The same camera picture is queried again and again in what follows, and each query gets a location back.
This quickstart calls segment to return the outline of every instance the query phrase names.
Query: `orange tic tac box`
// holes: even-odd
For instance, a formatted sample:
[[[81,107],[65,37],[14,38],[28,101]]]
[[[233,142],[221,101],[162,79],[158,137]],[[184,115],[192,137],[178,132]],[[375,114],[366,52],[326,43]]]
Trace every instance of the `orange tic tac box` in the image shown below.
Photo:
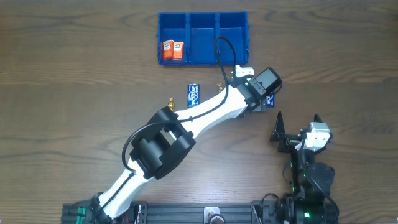
[[[173,48],[173,40],[166,40],[163,42],[163,60],[173,59]]]
[[[173,59],[182,60],[183,50],[184,50],[184,42],[174,42]]]

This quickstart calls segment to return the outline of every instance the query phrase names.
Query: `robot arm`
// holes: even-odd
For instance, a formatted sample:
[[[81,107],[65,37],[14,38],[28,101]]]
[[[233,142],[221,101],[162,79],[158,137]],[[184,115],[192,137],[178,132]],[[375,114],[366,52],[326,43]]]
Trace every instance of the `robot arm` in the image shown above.
[[[236,66],[236,77],[230,81],[228,97],[224,104],[202,117],[183,123],[168,121],[188,119],[214,108],[223,100],[224,89],[215,97],[186,110],[172,113],[168,107],[159,110],[148,122],[163,123],[141,131],[131,142],[133,150],[128,166],[113,186],[103,194],[94,196],[90,207],[97,223],[111,223],[129,209],[134,197],[146,183],[161,179],[174,170],[195,144],[195,138],[218,123],[235,118],[245,112],[261,107],[273,91],[282,87],[282,80],[271,68],[254,77],[252,68]],[[168,142],[164,134],[169,133],[174,142]]]

